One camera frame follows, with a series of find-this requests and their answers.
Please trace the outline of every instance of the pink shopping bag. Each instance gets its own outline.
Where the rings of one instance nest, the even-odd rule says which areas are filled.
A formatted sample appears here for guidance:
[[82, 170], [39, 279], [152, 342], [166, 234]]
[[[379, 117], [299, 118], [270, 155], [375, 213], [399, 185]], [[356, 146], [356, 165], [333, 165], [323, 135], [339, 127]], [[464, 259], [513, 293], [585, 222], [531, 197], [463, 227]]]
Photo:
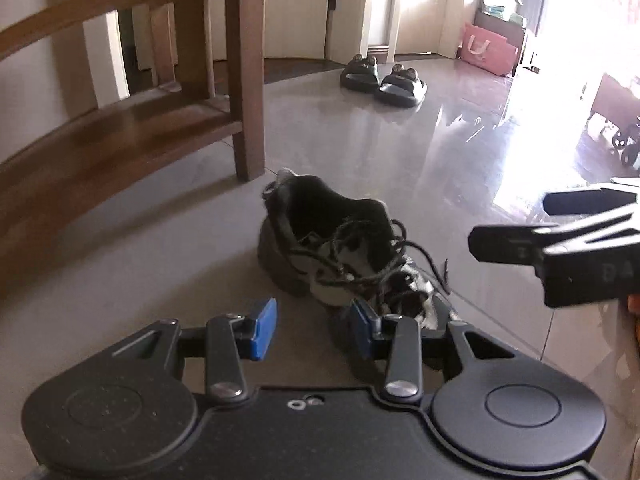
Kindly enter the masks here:
[[488, 70], [495, 75], [505, 75], [513, 70], [518, 48], [507, 43], [507, 38], [486, 30], [467, 25], [462, 39], [464, 61]]

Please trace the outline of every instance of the circular cover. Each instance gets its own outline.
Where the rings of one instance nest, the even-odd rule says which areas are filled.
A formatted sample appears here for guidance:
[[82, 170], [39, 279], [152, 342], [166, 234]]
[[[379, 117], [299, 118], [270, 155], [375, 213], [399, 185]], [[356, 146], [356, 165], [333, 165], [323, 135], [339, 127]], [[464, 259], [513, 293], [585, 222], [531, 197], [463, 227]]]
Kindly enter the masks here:
[[143, 360], [79, 366], [35, 390], [22, 428], [37, 459], [72, 472], [126, 473], [175, 449], [190, 433], [190, 391]]
[[539, 361], [475, 361], [436, 393], [431, 415], [465, 454], [516, 470], [588, 458], [605, 425], [600, 399]]

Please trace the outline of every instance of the wooden chair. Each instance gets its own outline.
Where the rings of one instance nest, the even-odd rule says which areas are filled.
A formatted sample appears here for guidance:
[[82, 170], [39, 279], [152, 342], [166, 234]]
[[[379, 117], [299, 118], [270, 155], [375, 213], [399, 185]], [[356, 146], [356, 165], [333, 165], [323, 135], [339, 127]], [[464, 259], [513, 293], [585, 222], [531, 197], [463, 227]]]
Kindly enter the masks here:
[[143, 3], [159, 86], [72, 120], [0, 164], [0, 272], [108, 197], [229, 135], [238, 178], [264, 173], [264, 0], [225, 0], [228, 100], [209, 95], [206, 0], [68, 0], [0, 32], [0, 61], [69, 25]]

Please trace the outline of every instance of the glossy floor tile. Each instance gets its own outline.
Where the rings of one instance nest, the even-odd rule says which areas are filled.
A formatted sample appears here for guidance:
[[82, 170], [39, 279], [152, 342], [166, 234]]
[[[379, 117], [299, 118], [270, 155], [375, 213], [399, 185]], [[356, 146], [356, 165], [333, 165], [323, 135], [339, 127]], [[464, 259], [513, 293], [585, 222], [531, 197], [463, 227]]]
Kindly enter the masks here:
[[[450, 60], [411, 65], [430, 85], [417, 110], [343, 91], [339, 71], [267, 85], [268, 168], [315, 173], [347, 195], [385, 200], [410, 238], [437, 262], [449, 259], [452, 302], [465, 319], [533, 357], [544, 350], [603, 397], [610, 417], [598, 467], [622, 480], [640, 414], [628, 319], [612, 306], [552, 315], [531, 269], [475, 262], [466, 236], [482, 222], [548, 221], [540, 199], [549, 188], [628, 175], [599, 127], [584, 128], [588, 110], [564, 102], [560, 85], [546, 89], [526, 71], [496, 78]], [[257, 265], [260, 192], [272, 178], [238, 184], [232, 149], [218, 142], [61, 233], [0, 309], [0, 478], [21, 478], [34, 465], [20, 429], [27, 394], [159, 317], [193, 326], [275, 296], [275, 339], [264, 363], [247, 365], [249, 380], [359, 383], [331, 342], [331, 313], [280, 293]], [[194, 388], [198, 366], [186, 374]]]

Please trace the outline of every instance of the sandal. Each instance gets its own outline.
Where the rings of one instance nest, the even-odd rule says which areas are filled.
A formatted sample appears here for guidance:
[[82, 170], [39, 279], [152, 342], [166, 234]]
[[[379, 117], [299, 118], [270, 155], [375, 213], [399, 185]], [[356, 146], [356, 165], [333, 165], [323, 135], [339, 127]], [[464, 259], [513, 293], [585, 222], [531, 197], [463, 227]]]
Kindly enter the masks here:
[[378, 63], [373, 56], [356, 54], [340, 74], [340, 86], [356, 92], [374, 92], [379, 84]]
[[374, 95], [390, 105], [412, 108], [424, 101], [427, 85], [418, 79], [415, 68], [405, 69], [398, 63], [391, 69], [391, 74], [382, 80]]

